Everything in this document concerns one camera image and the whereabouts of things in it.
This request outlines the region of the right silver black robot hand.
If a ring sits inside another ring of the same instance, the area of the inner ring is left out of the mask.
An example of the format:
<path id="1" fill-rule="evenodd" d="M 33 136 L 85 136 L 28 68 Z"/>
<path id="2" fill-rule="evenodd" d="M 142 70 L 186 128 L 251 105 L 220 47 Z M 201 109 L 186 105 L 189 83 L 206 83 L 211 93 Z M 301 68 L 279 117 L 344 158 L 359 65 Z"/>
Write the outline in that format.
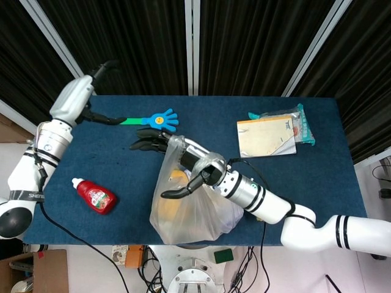
<path id="1" fill-rule="evenodd" d="M 139 140 L 131 144 L 131 150 L 166 153 L 169 140 L 176 138 L 176 135 L 171 132 L 153 128 L 139 129 L 136 134 Z M 192 194 L 202 184 L 208 186 L 219 184 L 227 173 L 227 163 L 225 159 L 219 157 L 213 162 L 208 162 L 207 159 L 211 158 L 212 152 L 193 140 L 185 139 L 185 149 L 180 153 L 180 165 L 192 171 L 195 178 L 181 189 L 164 191 L 161 197 L 177 200 Z"/>

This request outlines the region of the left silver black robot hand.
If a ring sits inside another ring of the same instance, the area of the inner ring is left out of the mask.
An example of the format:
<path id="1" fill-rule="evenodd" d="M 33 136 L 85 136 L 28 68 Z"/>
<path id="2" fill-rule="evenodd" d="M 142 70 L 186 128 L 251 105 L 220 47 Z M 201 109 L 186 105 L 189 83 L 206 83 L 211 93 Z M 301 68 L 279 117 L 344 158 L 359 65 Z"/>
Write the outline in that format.
<path id="1" fill-rule="evenodd" d="M 91 111 L 90 97 L 95 86 L 100 83 L 105 74 L 117 68 L 118 60 L 109 60 L 89 74 L 85 74 L 69 82 L 61 91 L 49 113 L 53 119 L 63 121 L 75 127 L 84 120 L 104 125 L 119 125 L 125 118 L 109 118 Z"/>

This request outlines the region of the clear plastic bag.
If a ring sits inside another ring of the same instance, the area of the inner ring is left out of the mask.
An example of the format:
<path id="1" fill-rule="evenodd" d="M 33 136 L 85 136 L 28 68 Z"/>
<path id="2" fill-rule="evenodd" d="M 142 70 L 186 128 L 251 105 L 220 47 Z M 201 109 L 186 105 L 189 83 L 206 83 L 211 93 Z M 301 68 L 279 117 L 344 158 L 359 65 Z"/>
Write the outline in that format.
<path id="1" fill-rule="evenodd" d="M 161 197 L 164 191 L 181 189 L 195 178 L 192 171 L 180 165 L 180 153 L 184 149 L 184 136 L 169 140 L 153 195 L 150 223 L 165 244 L 215 241 L 234 229 L 244 210 L 206 184 L 181 199 Z M 212 153 L 207 161 L 213 162 L 217 157 L 223 158 Z"/>

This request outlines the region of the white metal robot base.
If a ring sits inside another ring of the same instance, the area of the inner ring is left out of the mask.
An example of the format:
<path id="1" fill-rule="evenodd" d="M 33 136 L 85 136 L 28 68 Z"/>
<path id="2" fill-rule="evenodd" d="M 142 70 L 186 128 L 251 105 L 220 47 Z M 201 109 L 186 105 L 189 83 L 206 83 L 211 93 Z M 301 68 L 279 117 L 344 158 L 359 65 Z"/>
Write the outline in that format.
<path id="1" fill-rule="evenodd" d="M 167 293 L 224 293 L 224 263 L 216 263 L 214 246 L 173 246 L 163 273 Z"/>

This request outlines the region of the blue green hand clapper toy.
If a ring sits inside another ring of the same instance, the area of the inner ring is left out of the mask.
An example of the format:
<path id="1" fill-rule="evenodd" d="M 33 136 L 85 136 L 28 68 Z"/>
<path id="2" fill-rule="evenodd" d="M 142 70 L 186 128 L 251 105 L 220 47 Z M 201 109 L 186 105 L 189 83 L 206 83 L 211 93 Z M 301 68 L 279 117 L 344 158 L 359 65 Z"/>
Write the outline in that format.
<path id="1" fill-rule="evenodd" d="M 155 113 L 150 117 L 126 118 L 120 125 L 143 125 L 160 131 L 176 132 L 179 120 L 177 113 L 170 108 L 163 113 Z"/>

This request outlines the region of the black pleated curtain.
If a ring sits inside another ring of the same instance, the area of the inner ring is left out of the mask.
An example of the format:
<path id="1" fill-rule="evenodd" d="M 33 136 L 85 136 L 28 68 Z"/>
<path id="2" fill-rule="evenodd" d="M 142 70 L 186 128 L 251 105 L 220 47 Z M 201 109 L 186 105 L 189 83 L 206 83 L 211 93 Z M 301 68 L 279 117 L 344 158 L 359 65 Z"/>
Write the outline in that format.
<path id="1" fill-rule="evenodd" d="M 19 0 L 0 0 L 0 99 L 37 125 L 73 79 Z"/>
<path id="2" fill-rule="evenodd" d="M 99 95 L 187 95 L 184 0 L 38 0 L 83 72 L 118 60 Z"/>
<path id="3" fill-rule="evenodd" d="M 293 95 L 335 98 L 355 163 L 391 147 L 391 0 L 352 0 Z"/>
<path id="4" fill-rule="evenodd" d="M 282 95 L 334 2 L 201 0 L 200 95 Z"/>

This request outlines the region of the cream paper booklet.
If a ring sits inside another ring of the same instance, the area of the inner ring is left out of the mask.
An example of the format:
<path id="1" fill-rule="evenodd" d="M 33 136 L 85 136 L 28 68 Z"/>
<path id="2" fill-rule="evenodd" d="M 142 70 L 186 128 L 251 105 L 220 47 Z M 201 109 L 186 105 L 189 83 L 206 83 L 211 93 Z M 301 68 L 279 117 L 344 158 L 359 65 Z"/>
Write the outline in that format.
<path id="1" fill-rule="evenodd" d="M 296 154 L 289 115 L 238 121 L 236 127 L 241 158 Z"/>

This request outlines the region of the red ketchup bottle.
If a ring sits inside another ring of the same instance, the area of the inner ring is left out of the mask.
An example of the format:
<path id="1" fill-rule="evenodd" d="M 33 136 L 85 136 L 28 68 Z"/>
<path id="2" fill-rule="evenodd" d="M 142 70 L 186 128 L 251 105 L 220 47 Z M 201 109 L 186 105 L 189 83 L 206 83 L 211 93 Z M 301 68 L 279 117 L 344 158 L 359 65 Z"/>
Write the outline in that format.
<path id="1" fill-rule="evenodd" d="M 71 182 L 78 195 L 99 214 L 108 214 L 117 204 L 117 197 L 110 190 L 92 181 L 73 178 Z"/>

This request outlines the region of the dark green block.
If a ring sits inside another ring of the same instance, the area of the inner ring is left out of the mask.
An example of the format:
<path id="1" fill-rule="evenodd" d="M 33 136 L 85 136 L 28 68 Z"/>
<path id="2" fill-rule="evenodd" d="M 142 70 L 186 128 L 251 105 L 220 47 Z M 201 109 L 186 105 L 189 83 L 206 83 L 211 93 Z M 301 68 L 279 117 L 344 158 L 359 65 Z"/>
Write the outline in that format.
<path id="1" fill-rule="evenodd" d="M 213 255 L 216 264 L 222 264 L 234 260 L 233 251 L 231 248 L 214 251 Z"/>

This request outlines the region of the orange box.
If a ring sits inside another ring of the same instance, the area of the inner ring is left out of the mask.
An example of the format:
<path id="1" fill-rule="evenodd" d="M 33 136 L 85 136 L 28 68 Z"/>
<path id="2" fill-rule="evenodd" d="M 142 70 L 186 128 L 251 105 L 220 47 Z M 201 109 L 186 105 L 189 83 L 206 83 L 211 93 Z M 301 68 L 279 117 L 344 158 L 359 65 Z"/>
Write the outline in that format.
<path id="1" fill-rule="evenodd" d="M 125 267 L 130 269 L 140 268 L 143 257 L 144 257 L 143 245 L 130 245 L 126 253 Z"/>

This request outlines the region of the teal clear snack packet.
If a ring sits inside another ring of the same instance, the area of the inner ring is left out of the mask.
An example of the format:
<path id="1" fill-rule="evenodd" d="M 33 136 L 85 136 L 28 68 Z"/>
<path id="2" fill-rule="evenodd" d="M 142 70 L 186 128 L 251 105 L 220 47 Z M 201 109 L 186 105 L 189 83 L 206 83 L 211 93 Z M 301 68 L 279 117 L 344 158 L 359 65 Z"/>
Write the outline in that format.
<path id="1" fill-rule="evenodd" d="M 315 145 L 315 138 L 310 130 L 307 117 L 305 116 L 304 106 L 299 103 L 296 107 L 286 110 L 277 110 L 273 112 L 264 112 L 262 114 L 256 114 L 253 112 L 248 113 L 248 117 L 251 120 L 268 117 L 279 117 L 289 115 L 293 122 L 294 139 L 296 144 L 309 143 L 311 146 Z"/>

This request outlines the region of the small printed sticker packet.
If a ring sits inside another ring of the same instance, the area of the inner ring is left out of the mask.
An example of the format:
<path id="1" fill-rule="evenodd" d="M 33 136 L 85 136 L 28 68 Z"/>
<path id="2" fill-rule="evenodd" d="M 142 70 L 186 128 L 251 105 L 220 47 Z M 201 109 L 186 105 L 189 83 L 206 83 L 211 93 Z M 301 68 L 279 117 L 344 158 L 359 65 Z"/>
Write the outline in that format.
<path id="1" fill-rule="evenodd" d="M 128 245 L 113 245 L 111 258 L 116 265 L 125 265 L 126 254 L 128 252 Z"/>

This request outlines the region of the blue felt table cover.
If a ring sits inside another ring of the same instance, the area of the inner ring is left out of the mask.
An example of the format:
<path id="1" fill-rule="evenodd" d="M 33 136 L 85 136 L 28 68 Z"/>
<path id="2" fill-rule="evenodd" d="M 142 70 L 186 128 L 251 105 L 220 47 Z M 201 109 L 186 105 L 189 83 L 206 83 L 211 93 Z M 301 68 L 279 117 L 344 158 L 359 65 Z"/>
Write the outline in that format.
<path id="1" fill-rule="evenodd" d="M 316 225 L 333 215 L 365 216 L 353 161 L 332 98 L 260 96 L 94 96 L 92 110 L 108 117 L 149 117 L 173 109 L 177 132 L 226 159 L 238 157 L 236 123 L 248 113 L 291 109 L 301 103 L 315 145 L 302 144 L 296 154 L 255 157 L 235 164 L 241 174 L 267 182 L 276 195 L 312 209 Z M 160 244 L 149 217 L 153 192 L 164 156 L 131 151 L 134 126 L 83 122 L 72 132 L 56 171 L 45 188 L 45 202 L 36 208 L 24 235 L 28 244 L 93 245 Z M 78 195 L 73 178 L 110 190 L 117 204 L 105 215 L 95 212 Z"/>

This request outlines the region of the brown cardboard sheet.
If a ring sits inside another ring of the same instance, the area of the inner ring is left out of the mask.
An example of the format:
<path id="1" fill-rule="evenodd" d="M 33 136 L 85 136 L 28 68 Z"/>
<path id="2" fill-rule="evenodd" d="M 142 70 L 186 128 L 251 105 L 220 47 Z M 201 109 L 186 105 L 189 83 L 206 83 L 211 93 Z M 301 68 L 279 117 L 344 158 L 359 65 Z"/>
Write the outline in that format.
<path id="1" fill-rule="evenodd" d="M 33 293 L 69 293 L 67 251 L 44 250 L 33 257 Z"/>

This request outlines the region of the thin black bar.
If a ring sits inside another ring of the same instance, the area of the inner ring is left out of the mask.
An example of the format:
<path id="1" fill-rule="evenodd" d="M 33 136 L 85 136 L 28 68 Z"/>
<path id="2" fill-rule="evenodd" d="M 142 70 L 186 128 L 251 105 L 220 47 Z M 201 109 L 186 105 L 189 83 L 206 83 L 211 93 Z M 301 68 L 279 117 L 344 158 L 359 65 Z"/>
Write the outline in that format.
<path id="1" fill-rule="evenodd" d="M 326 278 L 328 284 L 333 288 L 335 293 L 342 293 L 341 289 L 335 284 L 333 279 L 328 274 L 325 274 L 325 278 Z"/>

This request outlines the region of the white partition frame rail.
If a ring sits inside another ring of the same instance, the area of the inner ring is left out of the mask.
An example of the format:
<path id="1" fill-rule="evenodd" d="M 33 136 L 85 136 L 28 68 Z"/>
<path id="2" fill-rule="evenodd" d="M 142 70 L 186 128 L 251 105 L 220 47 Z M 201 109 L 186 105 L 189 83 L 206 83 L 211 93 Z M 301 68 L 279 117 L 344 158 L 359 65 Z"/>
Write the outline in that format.
<path id="1" fill-rule="evenodd" d="M 384 151 L 382 151 L 381 153 L 379 154 L 376 154 L 376 155 L 372 155 L 356 164 L 354 164 L 354 168 L 356 170 L 360 169 L 360 168 L 364 168 L 366 166 L 369 166 L 371 164 L 374 164 L 375 162 L 377 161 L 380 161 L 386 157 L 389 157 L 391 156 L 391 147 L 385 149 Z"/>
<path id="2" fill-rule="evenodd" d="M 31 134 L 35 134 L 37 126 L 17 112 L 14 108 L 6 104 L 2 99 L 0 99 L 0 114 L 7 117 L 9 120 L 12 120 Z"/>

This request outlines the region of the white partition frame post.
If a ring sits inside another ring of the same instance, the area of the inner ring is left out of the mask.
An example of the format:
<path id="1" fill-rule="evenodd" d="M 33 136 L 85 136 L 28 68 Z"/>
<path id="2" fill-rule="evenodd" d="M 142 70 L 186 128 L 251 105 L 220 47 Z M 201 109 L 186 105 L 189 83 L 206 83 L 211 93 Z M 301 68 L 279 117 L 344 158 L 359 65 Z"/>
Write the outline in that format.
<path id="1" fill-rule="evenodd" d="M 199 95 L 201 0 L 184 0 L 189 96 Z"/>
<path id="2" fill-rule="evenodd" d="M 64 43 L 56 28 L 42 9 L 37 0 L 19 0 L 33 22 L 40 29 L 46 40 L 55 50 L 62 63 L 67 67 L 71 75 L 76 79 L 84 76 L 84 73 Z"/>
<path id="3" fill-rule="evenodd" d="M 315 36 L 309 44 L 306 52 L 304 53 L 301 61 L 296 67 L 292 77 L 288 81 L 285 89 L 283 90 L 281 96 L 289 97 L 292 95 L 293 91 L 298 86 L 299 82 L 302 80 L 303 76 L 311 66 L 312 62 L 315 60 L 315 57 L 320 52 L 321 48 L 325 44 L 326 40 L 329 38 L 333 32 L 336 25 L 341 20 L 342 16 L 345 14 L 347 9 L 350 7 L 353 0 L 335 0 L 331 6 L 329 12 L 325 16 L 323 22 L 321 23 L 319 29 L 317 30 Z"/>

